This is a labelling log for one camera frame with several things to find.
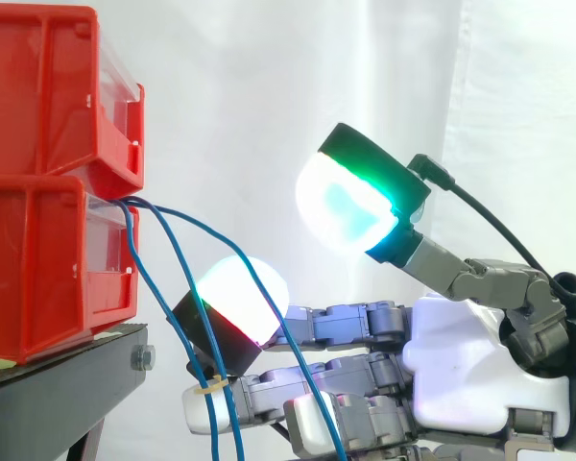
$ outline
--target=stacked red drawer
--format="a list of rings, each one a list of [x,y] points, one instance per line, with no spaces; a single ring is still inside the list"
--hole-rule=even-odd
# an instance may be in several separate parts
[[[143,99],[94,10],[0,4],[0,358],[136,313],[124,216],[104,200],[143,186]]]

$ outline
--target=white wall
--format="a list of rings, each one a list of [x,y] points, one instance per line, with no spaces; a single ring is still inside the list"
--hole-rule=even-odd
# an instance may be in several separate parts
[[[576,271],[576,2],[465,0],[461,18],[459,0],[90,4],[146,86],[143,196],[202,218],[269,262],[293,303],[410,303],[421,293],[391,267],[320,245],[300,221],[294,184],[340,120],[404,162],[419,152],[441,158],[451,88],[444,164],[550,271]],[[422,230],[435,216],[434,238],[457,254],[516,260],[456,199],[437,197],[435,212],[432,205]],[[175,227],[196,275],[228,254]],[[149,216],[141,253],[176,303],[187,288]],[[185,353],[145,287],[139,309],[156,367],[108,416],[98,459],[209,459],[209,440],[189,434],[180,408],[181,391],[195,382]],[[253,371],[293,363],[289,354],[264,354]],[[269,428],[244,431],[244,439],[250,460],[292,455]],[[235,458],[230,435],[221,451]]]

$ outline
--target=blue wire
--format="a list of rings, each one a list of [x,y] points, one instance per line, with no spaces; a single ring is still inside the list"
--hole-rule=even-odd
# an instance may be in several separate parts
[[[123,199],[123,201],[124,201],[124,203],[127,203],[128,205],[138,206],[138,204],[136,202],[134,202],[134,203],[131,202],[131,199],[136,200],[137,198],[136,197],[126,197]],[[209,235],[217,238],[218,240],[222,241],[223,243],[225,243],[226,245],[231,247],[232,250],[235,253],[237,253],[237,255],[241,258],[243,263],[248,268],[248,271],[250,272],[250,275],[252,276],[253,281],[256,283],[258,290],[260,290],[260,293],[262,294],[262,296],[265,298],[265,300],[267,301],[267,303],[269,304],[269,306],[273,310],[274,314],[277,317],[277,320],[279,321],[279,324],[281,325],[281,329],[283,330],[284,336],[286,337],[286,340],[288,341],[288,344],[290,345],[290,349],[292,349],[293,354],[297,358],[297,361],[299,362],[300,369],[301,369],[303,375],[305,376],[305,380],[307,381],[307,384],[309,385],[309,387],[312,391],[312,394],[314,395],[314,398],[316,399],[316,403],[320,407],[320,411],[323,414],[324,422],[326,423],[326,427],[328,428],[331,439],[333,440],[333,445],[335,446],[335,450],[337,451],[337,455],[338,455],[339,459],[341,461],[348,461],[348,457],[346,456],[346,451],[344,450],[344,446],[342,445],[342,440],[341,440],[341,437],[339,435],[339,432],[337,431],[337,427],[335,427],[335,423],[333,422],[333,419],[331,418],[330,413],[328,412],[328,408],[326,408],[326,405],[325,405],[324,400],[323,400],[323,396],[320,393],[320,389],[318,389],[318,386],[316,385],[316,382],[314,381],[314,378],[312,377],[311,372],[309,371],[309,367],[307,366],[307,362],[305,362],[305,359],[304,359],[302,353],[300,352],[299,346],[295,342],[294,338],[292,337],[292,334],[290,333],[290,330],[286,326],[284,319],[281,315],[281,312],[279,312],[279,309],[276,306],[276,303],[273,301],[273,298],[271,298],[271,295],[267,291],[267,288],[265,288],[264,284],[262,283],[262,281],[258,277],[258,274],[254,270],[252,264],[248,260],[248,257],[245,255],[245,253],[243,253],[243,251],[232,240],[228,239],[227,237],[220,234],[216,230],[212,229],[208,225],[202,223],[198,219],[195,219],[191,216],[188,216],[187,214],[182,213],[180,211],[176,211],[174,209],[167,208],[165,206],[157,206],[156,208],[163,213],[177,216],[178,218],[183,219],[184,221],[187,221],[188,223],[197,226],[198,228],[207,232]]]
[[[152,290],[152,293],[154,293],[154,296],[156,297],[158,303],[160,304],[160,307],[162,307],[164,314],[168,318],[170,324],[175,329],[177,336],[179,337],[179,339],[181,340],[181,342],[185,346],[185,351],[188,354],[188,358],[190,359],[190,362],[192,362],[192,366],[194,368],[194,373],[196,374],[197,379],[199,380],[199,383],[201,384],[201,387],[206,389],[209,386],[207,384],[207,380],[204,378],[203,368],[201,367],[201,364],[199,362],[198,357],[194,353],[194,349],[192,348],[190,341],[188,341],[188,338],[186,337],[185,333],[183,332],[183,329],[181,328],[179,321],[175,317],[175,314],[170,309],[170,307],[166,303],[166,301],[164,301],[164,298],[160,294],[160,290],[158,289],[158,287],[156,286],[156,284],[152,280],[151,276],[149,275],[149,273],[145,269],[145,265],[143,264],[141,257],[139,256],[138,252],[136,251],[136,248],[134,246],[134,234],[132,231],[131,213],[128,210],[128,208],[124,204],[122,204],[121,202],[113,201],[113,203],[115,205],[119,206],[120,208],[122,208],[122,211],[124,211],[124,215],[126,217],[126,230],[127,230],[127,234],[128,234],[128,248],[131,251],[132,259],[134,259],[134,263],[136,264],[138,271],[141,273],[141,276],[143,277],[143,279],[145,280],[147,285],[150,287],[150,290]],[[216,418],[216,414],[215,414],[215,408],[213,406],[213,398],[209,394],[205,394],[204,400],[205,400],[205,403],[207,405],[207,412],[209,414],[209,425],[211,428],[211,457],[212,457],[213,461],[220,461],[218,422],[217,422],[217,418]]]
[[[215,334],[213,333],[213,327],[209,322],[209,317],[207,316],[206,309],[203,306],[203,301],[201,300],[201,296],[199,295],[199,291],[196,287],[196,282],[194,281],[194,276],[192,275],[192,271],[185,261],[185,257],[183,256],[183,251],[181,250],[180,243],[177,241],[177,238],[169,223],[167,223],[162,213],[158,211],[158,209],[150,204],[148,201],[141,199],[139,197],[129,197],[131,202],[137,202],[141,204],[143,207],[149,209],[156,219],[160,222],[164,231],[166,232],[169,240],[171,241],[171,245],[173,245],[173,249],[177,255],[178,260],[180,261],[181,268],[183,269],[183,273],[187,279],[188,285],[190,286],[190,291],[194,298],[194,302],[197,306],[199,314],[201,315],[201,320],[203,321],[204,330],[207,333],[207,338],[209,339],[209,344],[211,345],[211,350],[213,352],[213,358],[218,366],[218,371],[220,372],[220,377],[222,379],[227,379],[227,369],[224,364],[224,359],[222,358],[222,353],[220,352],[220,347],[218,346],[218,342],[216,340]],[[241,428],[239,427],[239,417],[235,410],[234,406],[234,397],[232,396],[232,390],[230,386],[224,386],[224,397],[227,401],[227,409],[230,415],[230,425],[232,426],[232,434],[234,436],[234,443],[237,451],[237,459],[239,461],[245,461],[245,451],[243,448],[243,440],[241,438]]]

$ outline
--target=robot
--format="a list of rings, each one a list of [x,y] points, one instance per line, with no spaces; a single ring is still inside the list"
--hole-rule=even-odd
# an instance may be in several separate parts
[[[349,456],[517,461],[522,449],[576,452],[576,276],[551,278],[530,255],[530,265],[462,260],[417,232],[413,217],[430,192],[424,181],[475,202],[425,156],[405,168],[342,124],[320,152],[393,198],[391,230],[368,255],[433,290],[412,307],[390,301],[289,306],[285,321],[303,351],[368,348],[309,364]],[[488,213],[482,206],[479,211]],[[197,346],[209,383],[216,384],[213,361],[204,345]],[[262,349],[285,351],[282,330]],[[298,458],[335,458],[299,367],[260,376],[243,373],[243,363],[237,368],[228,385],[242,428],[271,425]],[[186,421],[193,433],[208,434],[196,390],[183,396]],[[214,398],[214,404],[220,431],[228,431],[226,403]],[[419,439],[444,445],[431,451],[418,447]]]

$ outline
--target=screw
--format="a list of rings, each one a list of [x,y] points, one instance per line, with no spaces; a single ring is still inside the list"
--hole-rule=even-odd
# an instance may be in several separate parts
[[[149,372],[156,364],[156,348],[139,346],[134,354],[133,368],[139,372]]]

